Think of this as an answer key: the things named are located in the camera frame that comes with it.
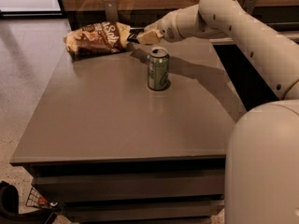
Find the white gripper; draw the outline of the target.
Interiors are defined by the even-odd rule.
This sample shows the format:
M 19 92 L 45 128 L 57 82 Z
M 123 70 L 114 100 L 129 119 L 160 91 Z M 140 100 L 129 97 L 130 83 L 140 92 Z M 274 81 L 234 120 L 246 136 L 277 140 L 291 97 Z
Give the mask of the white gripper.
M 136 39 L 142 45 L 154 45 L 161 42 L 163 38 L 167 42 L 177 42 L 180 40 L 180 34 L 177 28 L 178 11 L 171 11 L 161 19 L 147 25 L 145 32 L 140 33 Z

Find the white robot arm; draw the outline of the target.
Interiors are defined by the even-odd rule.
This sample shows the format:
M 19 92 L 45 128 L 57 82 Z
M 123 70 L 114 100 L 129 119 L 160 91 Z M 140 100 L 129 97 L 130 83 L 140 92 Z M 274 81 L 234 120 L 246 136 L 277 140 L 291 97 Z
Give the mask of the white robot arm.
M 148 25 L 142 44 L 229 37 L 221 61 L 248 110 L 227 146 L 225 224 L 299 224 L 299 45 L 237 0 L 199 0 Z

